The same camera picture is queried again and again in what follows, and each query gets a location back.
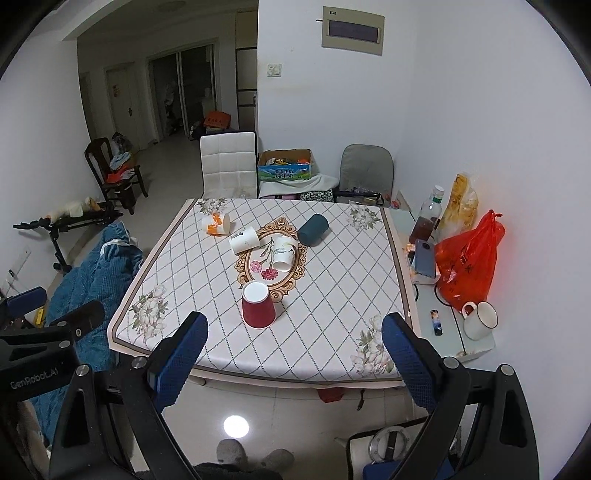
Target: blue gripper pad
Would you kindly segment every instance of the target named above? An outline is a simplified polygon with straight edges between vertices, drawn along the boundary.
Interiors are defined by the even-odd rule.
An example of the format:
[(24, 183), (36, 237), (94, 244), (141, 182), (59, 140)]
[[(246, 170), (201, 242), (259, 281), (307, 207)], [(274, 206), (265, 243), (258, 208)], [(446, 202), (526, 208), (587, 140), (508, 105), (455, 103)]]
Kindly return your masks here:
[(189, 373), (207, 341), (205, 315), (191, 312), (170, 338), (162, 340), (150, 355), (147, 381), (158, 412), (177, 401)]
[(390, 313), (384, 318), (382, 323), (384, 346), (392, 357), (414, 402), (431, 413), (437, 406), (435, 381), (409, 336), (414, 337), (414, 342), (420, 341), (400, 314)]
[(43, 307), (47, 302), (47, 293), (42, 287), (36, 287), (6, 300), (8, 314), (12, 318), (22, 317), (26, 313)]

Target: table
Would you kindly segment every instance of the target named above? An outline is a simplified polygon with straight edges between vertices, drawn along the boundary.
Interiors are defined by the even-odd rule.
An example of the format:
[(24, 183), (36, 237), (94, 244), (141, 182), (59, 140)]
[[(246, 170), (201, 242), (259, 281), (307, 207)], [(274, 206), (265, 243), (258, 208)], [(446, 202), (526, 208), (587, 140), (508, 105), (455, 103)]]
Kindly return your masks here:
[[(414, 216), (407, 210), (390, 210), (390, 215), (396, 226), (402, 243), (408, 241), (408, 236), (415, 223)], [(419, 330), (421, 336), (431, 342), (441, 356), (455, 356), (460, 362), (467, 362), (482, 356), (495, 347), (493, 334), (480, 340), (472, 340), (464, 333), (464, 318), (456, 309), (441, 300), (438, 291), (431, 285), (417, 285), (415, 300), (418, 311)], [(431, 327), (431, 310), (437, 310), (443, 334), (435, 336)]]
[[(227, 238), (204, 233), (201, 219), (211, 211), (230, 216), (231, 233), (257, 229), (260, 249), (236, 256)], [(419, 286), (415, 302), (392, 212), (396, 218), (390, 209), (338, 203), (188, 200), (113, 316), (110, 347), (149, 354), (197, 310), (208, 319), (209, 335), (193, 375), (282, 387), (384, 388), (401, 379), (379, 328), (387, 313), (399, 312), (442, 356), (466, 356), (459, 330), (445, 315), (444, 335), (433, 335), (433, 288)], [(289, 273), (273, 271), (266, 244), (277, 235), (296, 238), (314, 213), (329, 221), (323, 240), (300, 244)], [(398, 223), (404, 227), (404, 218)], [(241, 316), (241, 288), (253, 279), (269, 285), (277, 312), (263, 330), (248, 327)]]

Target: wall switch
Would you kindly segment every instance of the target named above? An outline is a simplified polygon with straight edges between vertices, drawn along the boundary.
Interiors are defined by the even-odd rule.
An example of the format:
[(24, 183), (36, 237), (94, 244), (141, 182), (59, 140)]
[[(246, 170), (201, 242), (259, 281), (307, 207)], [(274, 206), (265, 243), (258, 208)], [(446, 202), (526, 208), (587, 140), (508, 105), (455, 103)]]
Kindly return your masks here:
[(270, 63), (267, 65), (267, 76), (280, 77), (281, 76), (281, 63)]

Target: red paper cup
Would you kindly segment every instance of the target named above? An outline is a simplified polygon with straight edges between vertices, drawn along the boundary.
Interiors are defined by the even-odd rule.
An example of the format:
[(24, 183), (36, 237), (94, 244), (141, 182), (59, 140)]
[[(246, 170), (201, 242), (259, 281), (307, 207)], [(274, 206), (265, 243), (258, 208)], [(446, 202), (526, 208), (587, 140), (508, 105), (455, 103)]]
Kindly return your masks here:
[(252, 328), (267, 328), (275, 321), (275, 306), (266, 284), (250, 281), (242, 287), (242, 317)]

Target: red cloth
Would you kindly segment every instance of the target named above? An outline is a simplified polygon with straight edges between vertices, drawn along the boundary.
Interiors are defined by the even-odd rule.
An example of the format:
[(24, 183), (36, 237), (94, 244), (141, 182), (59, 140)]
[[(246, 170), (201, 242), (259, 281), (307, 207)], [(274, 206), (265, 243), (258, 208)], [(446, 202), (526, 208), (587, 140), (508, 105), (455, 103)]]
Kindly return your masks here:
[(109, 173), (107, 175), (106, 182), (107, 183), (119, 183), (122, 180), (121, 174), (127, 170), (129, 170), (129, 167), (126, 167), (125, 165), (123, 165), (119, 170), (117, 170), (113, 173)]
[(316, 391), (324, 403), (339, 401), (345, 394), (345, 389), (343, 387), (323, 388), (322, 390)]

